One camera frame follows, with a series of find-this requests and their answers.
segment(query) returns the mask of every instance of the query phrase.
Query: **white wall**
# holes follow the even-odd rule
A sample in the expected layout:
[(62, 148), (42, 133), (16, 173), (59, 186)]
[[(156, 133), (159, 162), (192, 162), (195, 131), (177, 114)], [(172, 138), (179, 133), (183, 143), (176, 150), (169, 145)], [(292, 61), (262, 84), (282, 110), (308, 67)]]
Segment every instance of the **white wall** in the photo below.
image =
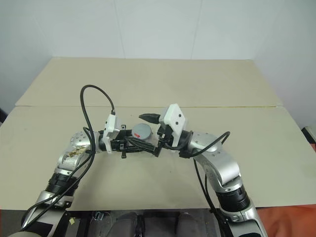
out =
[[(0, 0), (0, 107), (10, 112), (51, 56), (255, 59), (305, 125), (314, 115), (301, 109), (309, 98), (292, 94), (310, 87), (313, 66), (300, 83), (295, 73), (302, 66), (290, 66), (290, 83), (286, 74), (291, 62), (301, 62), (295, 56), (308, 44), (301, 39), (285, 44), (281, 30), (289, 37), (305, 34), (316, 21), (307, 0), (297, 4), (305, 10), (284, 0)], [(301, 43), (302, 51), (292, 50)], [(277, 67), (276, 58), (288, 63)], [(282, 83), (287, 92), (280, 90)]]

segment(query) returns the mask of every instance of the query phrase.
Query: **robotic arm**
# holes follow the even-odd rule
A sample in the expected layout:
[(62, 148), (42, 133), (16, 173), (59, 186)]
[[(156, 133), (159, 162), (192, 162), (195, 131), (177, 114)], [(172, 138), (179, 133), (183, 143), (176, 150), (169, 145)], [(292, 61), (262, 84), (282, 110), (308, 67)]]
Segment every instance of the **robotic arm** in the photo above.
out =
[[(179, 151), (179, 156), (183, 158), (193, 157), (202, 166), (220, 202), (219, 209), (212, 207), (212, 204), (211, 208), (222, 235), (267, 237), (256, 208), (243, 186), (238, 164), (222, 149), (222, 136), (217, 138), (208, 133), (185, 131), (186, 119), (177, 104), (165, 108), (161, 115), (143, 114), (139, 118), (160, 124), (156, 146), (144, 141), (133, 130), (126, 130), (126, 126), (111, 113), (104, 130), (93, 132), (93, 135), (90, 133), (94, 137), (95, 152), (122, 152), (121, 157), (126, 158), (127, 153), (145, 151), (158, 157), (165, 148)], [(21, 231), (25, 234), (36, 233), (45, 237), (65, 235), (70, 218), (66, 208), (71, 206), (79, 181), (92, 164), (89, 132), (78, 132), (72, 136), (68, 148), (59, 157), (46, 189), (22, 220)]]

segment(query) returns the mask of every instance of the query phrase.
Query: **beige table surface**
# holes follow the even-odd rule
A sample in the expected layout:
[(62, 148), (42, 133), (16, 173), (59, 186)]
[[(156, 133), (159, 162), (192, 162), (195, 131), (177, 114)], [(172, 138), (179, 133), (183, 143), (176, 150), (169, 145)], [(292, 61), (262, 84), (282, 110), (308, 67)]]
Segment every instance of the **beige table surface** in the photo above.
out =
[[(108, 107), (87, 108), (95, 130)], [(130, 128), (160, 108), (117, 108)], [(224, 148), (237, 160), (257, 206), (316, 203), (316, 155), (283, 107), (183, 108), (187, 129), (232, 134)], [(70, 137), (85, 125), (80, 107), (16, 107), (0, 127), (0, 208), (27, 209), (45, 189)], [(211, 192), (216, 204), (217, 198)], [(207, 208), (192, 159), (170, 151), (98, 154), (72, 210)]]
[[(251, 60), (53, 58), (17, 106), (79, 106), (85, 84), (103, 88), (116, 107), (278, 106)], [(108, 106), (87, 90), (86, 104)]]

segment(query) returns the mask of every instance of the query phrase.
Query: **orange cloth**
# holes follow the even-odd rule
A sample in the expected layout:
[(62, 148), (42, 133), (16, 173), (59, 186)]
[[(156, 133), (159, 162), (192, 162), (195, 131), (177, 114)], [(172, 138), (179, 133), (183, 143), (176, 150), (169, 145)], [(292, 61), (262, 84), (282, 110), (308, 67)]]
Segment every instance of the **orange cloth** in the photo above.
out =
[(269, 237), (316, 237), (316, 204), (258, 210)]

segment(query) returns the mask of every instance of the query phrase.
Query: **table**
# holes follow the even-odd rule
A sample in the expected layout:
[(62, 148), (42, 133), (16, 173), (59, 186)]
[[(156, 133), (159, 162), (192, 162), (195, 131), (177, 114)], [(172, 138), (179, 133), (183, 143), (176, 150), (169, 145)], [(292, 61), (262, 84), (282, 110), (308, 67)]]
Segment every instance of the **table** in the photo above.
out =
[[(246, 190), (256, 206), (316, 203), (316, 189), (306, 188), (313, 187), (316, 182), (316, 155), (251, 61), (56, 58), (37, 77), (0, 127), (1, 209), (27, 209), (46, 187), (70, 137), (86, 125), (79, 107), (80, 87), (95, 83), (108, 88), (110, 85), (101, 78), (111, 68), (107, 66), (109, 62), (110, 65), (125, 65), (125, 69), (130, 70), (136, 65), (143, 65), (151, 78), (150, 83), (145, 83), (141, 90), (146, 99), (130, 97), (126, 87), (118, 95), (121, 90), (116, 87), (115, 81), (111, 85), (114, 85), (116, 93), (112, 95), (112, 89), (108, 90), (115, 98), (117, 115), (127, 128), (143, 122), (138, 118), (139, 114), (160, 113), (162, 107), (178, 102), (189, 120), (188, 130), (215, 135), (231, 132), (224, 148), (239, 163)], [(181, 93), (178, 88), (170, 89), (172, 93), (167, 94), (160, 93), (158, 89), (149, 93), (149, 86), (155, 87), (155, 71), (161, 75), (168, 75), (167, 72), (172, 71), (175, 75), (181, 64), (181, 68), (193, 68), (198, 73), (197, 68), (202, 68), (198, 62), (208, 64), (201, 75), (204, 75), (205, 85), (217, 85), (218, 90), (212, 92), (218, 98), (213, 93), (207, 93), (206, 86), (200, 86), (203, 93), (191, 90), (190, 96)], [(130, 75), (132, 79), (137, 73), (141, 74), (137, 70), (135, 74), (126, 70), (120, 74)], [(227, 80), (234, 75), (232, 72), (237, 73), (236, 81), (228, 85)], [(75, 74), (80, 86), (74, 83)], [(92, 79), (85, 81), (86, 75), (92, 75)], [(175, 77), (173, 83), (180, 83), (181, 79)], [(240, 87), (236, 87), (238, 84), (243, 84), (245, 90), (242, 93)], [(255, 93), (252, 88), (259, 84), (262, 85), (261, 89)], [(222, 100), (220, 95), (225, 93), (225, 85), (232, 87)], [(152, 99), (152, 93), (156, 91), (161, 100)], [(92, 125), (95, 130), (100, 130), (110, 107), (104, 106), (107, 102), (97, 94), (90, 90), (85, 97)], [(211, 197), (218, 205), (213, 192)], [(127, 154), (127, 159), (121, 159), (120, 154), (97, 154), (91, 170), (80, 182), (71, 210), (170, 208), (207, 208), (207, 203), (192, 159), (179, 158), (176, 153), (164, 150), (158, 158), (145, 152)]]

